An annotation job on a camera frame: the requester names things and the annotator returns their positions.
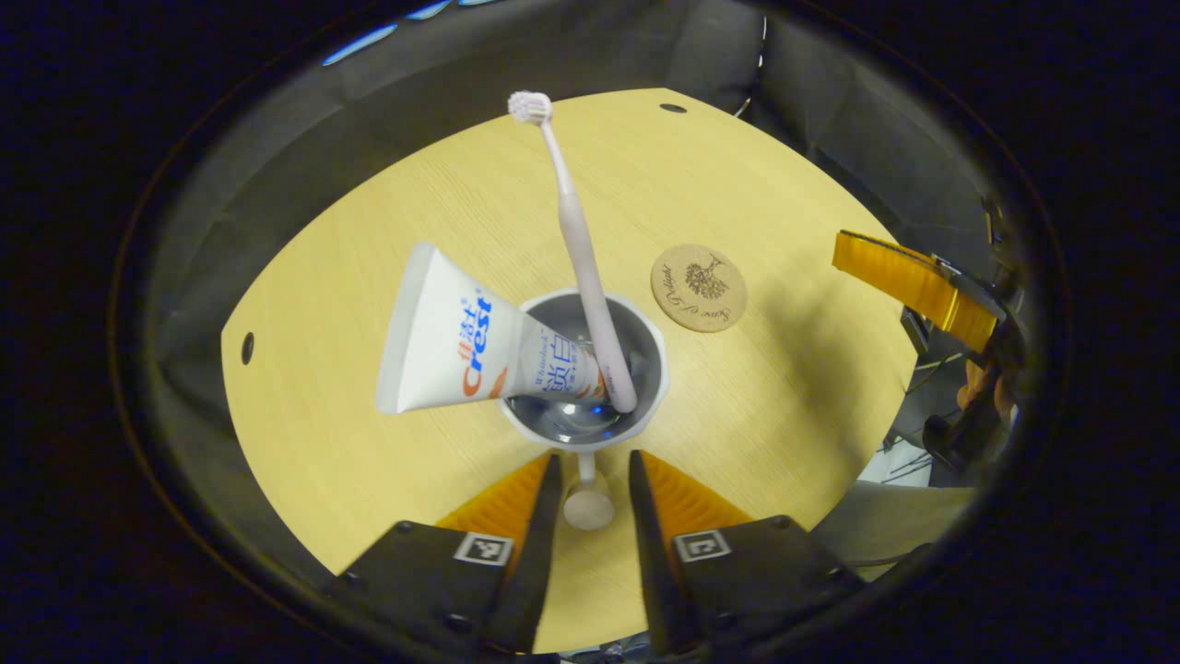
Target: cup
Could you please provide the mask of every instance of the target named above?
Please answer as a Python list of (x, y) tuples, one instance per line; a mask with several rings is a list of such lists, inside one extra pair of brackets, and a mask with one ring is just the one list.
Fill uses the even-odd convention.
[[(563, 337), (594, 351), (577, 288), (562, 288), (533, 297), (520, 304), (520, 308), (552, 327)], [(621, 414), (609, 405), (570, 403), (527, 396), (500, 401), (504, 416), (525, 439), (578, 455), (578, 479), (582, 488), (588, 491), (594, 491), (590, 487), (597, 486), (594, 453), (638, 436), (651, 422), (669, 386), (668, 351), (660, 329), (622, 295), (607, 292), (607, 308), (610, 309), (618, 344), (631, 382), (635, 383), (638, 399), (635, 410)]]

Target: wooden table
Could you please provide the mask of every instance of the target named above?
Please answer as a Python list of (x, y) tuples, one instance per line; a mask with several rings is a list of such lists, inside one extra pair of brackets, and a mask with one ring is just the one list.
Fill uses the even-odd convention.
[[(645, 629), (631, 449), (754, 518), (785, 513), (809, 528), (879, 447), (916, 360), (902, 305), (831, 265), (839, 229), (890, 234), (789, 147), (668, 90), (558, 101), (555, 130), (605, 288), (663, 331), (671, 389), (641, 436), (599, 454), (615, 521), (598, 532), (559, 524), (537, 652)], [(500, 117), (375, 175), (278, 252), (222, 331), (225, 390), (250, 469), (334, 573), (398, 520), (432, 524), (545, 452), (492, 402), (378, 414), (386, 327), (422, 239), (509, 301), (572, 284), (539, 131)], [(734, 327), (699, 334), (660, 309), (651, 264), (678, 243), (713, 246), (742, 270), (749, 303)], [(254, 355), (243, 366), (248, 331)], [(575, 481), (572, 466), (565, 478)]]

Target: toothbrush handle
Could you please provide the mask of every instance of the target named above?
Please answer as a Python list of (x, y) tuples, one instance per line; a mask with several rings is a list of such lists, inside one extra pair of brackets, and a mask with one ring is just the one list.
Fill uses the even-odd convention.
[(563, 193), (557, 204), (562, 236), (565, 237), (565, 249), (573, 263), (573, 275), (577, 277), (578, 291), (582, 294), (582, 309), (590, 327), (590, 341), (594, 342), (594, 355), (607, 382), (610, 403), (618, 413), (631, 413), (637, 406), (635, 384), (627, 372), (623, 361), (623, 349), (618, 346), (615, 323), (607, 308), (607, 294), (598, 277), (598, 264), (594, 259), (594, 244), (590, 243), (590, 230), (586, 228), (585, 213), (576, 192)]

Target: table surface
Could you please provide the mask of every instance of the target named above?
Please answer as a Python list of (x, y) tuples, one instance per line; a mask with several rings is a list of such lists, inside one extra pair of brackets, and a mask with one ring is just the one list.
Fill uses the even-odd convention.
[[(615, 521), (581, 532), (559, 520), (537, 652), (647, 629), (627, 489), (631, 449), (755, 519), (789, 514), (811, 528), (880, 446), (916, 360), (900, 303), (831, 265), (841, 228), (891, 235), (802, 156), (668, 90), (555, 107), (604, 285), (663, 331), (671, 389), (642, 435), (598, 455)], [(509, 301), (572, 284), (540, 132), (504, 116), (386, 167), (291, 239), (222, 331), (225, 390), (250, 469), (334, 573), (398, 520), (433, 524), (545, 452), (493, 402), (376, 412), (401, 271), (424, 239)], [(749, 300), (734, 327), (700, 334), (656, 303), (651, 264), (681, 243), (715, 248), (741, 269)], [(248, 331), (254, 355), (243, 366)]]

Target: toothbrush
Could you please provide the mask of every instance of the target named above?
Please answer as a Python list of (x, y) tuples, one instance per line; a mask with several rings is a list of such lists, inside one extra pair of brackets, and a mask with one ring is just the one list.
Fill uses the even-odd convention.
[(553, 104), (540, 92), (516, 92), (509, 97), (509, 113), (518, 121), (527, 121), (540, 127), (545, 138), (549, 156), (553, 159), (557, 171), (557, 217), (565, 238), (565, 249), (573, 263), (578, 291), (582, 295), (582, 309), (585, 311), (586, 324), (590, 327), (590, 341), (598, 360), (610, 405), (618, 413), (631, 413), (636, 407), (635, 386), (631, 375), (623, 362), (623, 350), (618, 346), (615, 323), (607, 308), (607, 294), (602, 289), (598, 276), (598, 264), (594, 259), (594, 245), (590, 243), (590, 230), (586, 228), (585, 212), (582, 202), (573, 190), (570, 170), (565, 166), (562, 150), (557, 146), (557, 136), (550, 119), (553, 117)]

